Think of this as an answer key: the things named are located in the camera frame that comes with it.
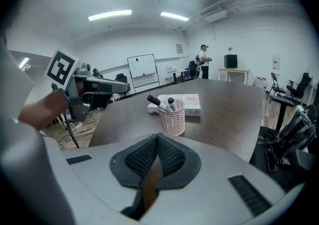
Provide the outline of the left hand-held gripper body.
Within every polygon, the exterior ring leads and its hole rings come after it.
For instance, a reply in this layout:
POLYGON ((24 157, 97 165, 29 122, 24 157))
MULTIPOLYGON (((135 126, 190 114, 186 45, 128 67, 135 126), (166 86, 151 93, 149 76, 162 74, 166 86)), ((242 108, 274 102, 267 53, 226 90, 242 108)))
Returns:
POLYGON ((45 73, 46 77, 62 89, 68 103, 70 119, 66 123, 75 123, 86 119, 87 106, 80 99, 76 82, 84 82, 91 77, 90 65, 81 62, 74 55, 56 50, 45 73))

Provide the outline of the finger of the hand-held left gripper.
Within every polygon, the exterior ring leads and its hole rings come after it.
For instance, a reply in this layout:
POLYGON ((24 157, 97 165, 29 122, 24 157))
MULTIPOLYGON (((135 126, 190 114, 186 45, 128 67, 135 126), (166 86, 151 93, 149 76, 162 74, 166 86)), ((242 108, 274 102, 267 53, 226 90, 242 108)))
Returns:
POLYGON ((83 92, 91 94, 123 94, 128 84, 98 77, 88 77, 83 81, 83 92))

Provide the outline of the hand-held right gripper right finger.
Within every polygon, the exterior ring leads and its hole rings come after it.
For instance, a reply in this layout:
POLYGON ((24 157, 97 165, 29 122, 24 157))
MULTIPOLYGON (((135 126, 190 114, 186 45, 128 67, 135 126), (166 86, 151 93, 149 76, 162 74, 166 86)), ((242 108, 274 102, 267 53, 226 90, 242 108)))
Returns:
POLYGON ((184 188, 199 173, 200 156, 193 149, 162 133, 158 134, 157 142, 163 178, 156 184, 156 191, 184 188))

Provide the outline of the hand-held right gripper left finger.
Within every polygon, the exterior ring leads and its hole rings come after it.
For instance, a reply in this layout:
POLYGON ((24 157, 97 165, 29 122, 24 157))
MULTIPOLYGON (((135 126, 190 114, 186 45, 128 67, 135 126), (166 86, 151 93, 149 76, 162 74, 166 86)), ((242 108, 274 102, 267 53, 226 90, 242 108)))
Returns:
POLYGON ((121 211, 134 220, 139 220, 145 213, 142 184, 157 154, 158 135, 152 134, 119 151, 110 160, 110 170, 119 184, 137 191, 133 204, 121 211))

